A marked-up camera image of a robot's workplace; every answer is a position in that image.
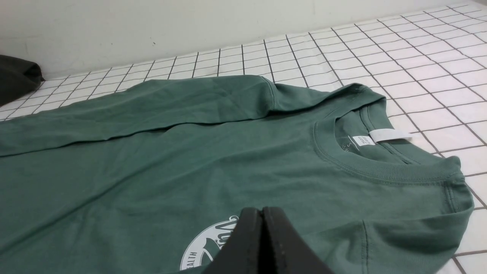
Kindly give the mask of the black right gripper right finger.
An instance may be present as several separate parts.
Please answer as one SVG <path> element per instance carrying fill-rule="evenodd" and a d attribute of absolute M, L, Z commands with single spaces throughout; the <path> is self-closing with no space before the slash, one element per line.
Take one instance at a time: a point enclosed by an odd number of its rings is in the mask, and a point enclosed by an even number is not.
<path fill-rule="evenodd" d="M 332 274 L 279 207 L 263 208 L 264 274 Z"/>

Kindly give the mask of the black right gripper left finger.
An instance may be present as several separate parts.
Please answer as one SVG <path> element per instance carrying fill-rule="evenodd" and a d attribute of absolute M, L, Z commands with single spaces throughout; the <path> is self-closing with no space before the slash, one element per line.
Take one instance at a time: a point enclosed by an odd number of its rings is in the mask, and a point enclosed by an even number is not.
<path fill-rule="evenodd" d="M 256 208 L 244 208 L 230 238 L 204 274 L 257 274 L 263 219 Z"/>

